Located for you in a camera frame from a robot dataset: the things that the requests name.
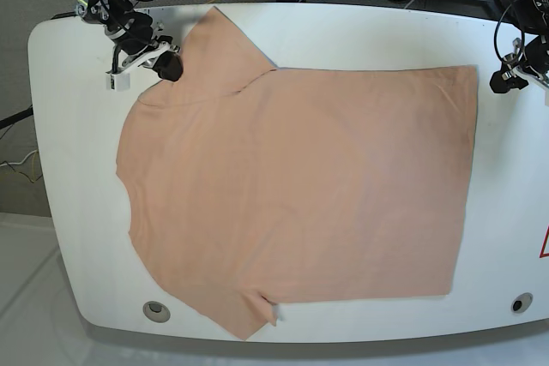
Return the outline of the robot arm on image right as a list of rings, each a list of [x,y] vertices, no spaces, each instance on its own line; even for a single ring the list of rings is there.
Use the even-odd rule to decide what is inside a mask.
[[[520,37],[513,51],[497,54],[501,67],[492,74],[490,87],[504,94],[521,90],[529,83],[548,89],[548,0],[493,0],[501,12],[499,22],[508,20]]]

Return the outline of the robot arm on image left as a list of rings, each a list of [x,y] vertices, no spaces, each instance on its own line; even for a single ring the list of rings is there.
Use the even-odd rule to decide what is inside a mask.
[[[164,81],[178,81],[184,72],[180,47],[164,33],[164,25],[135,9],[154,0],[76,0],[75,13],[88,24],[100,24],[113,43],[112,63],[106,72],[107,87],[125,90],[130,72],[150,69]]]

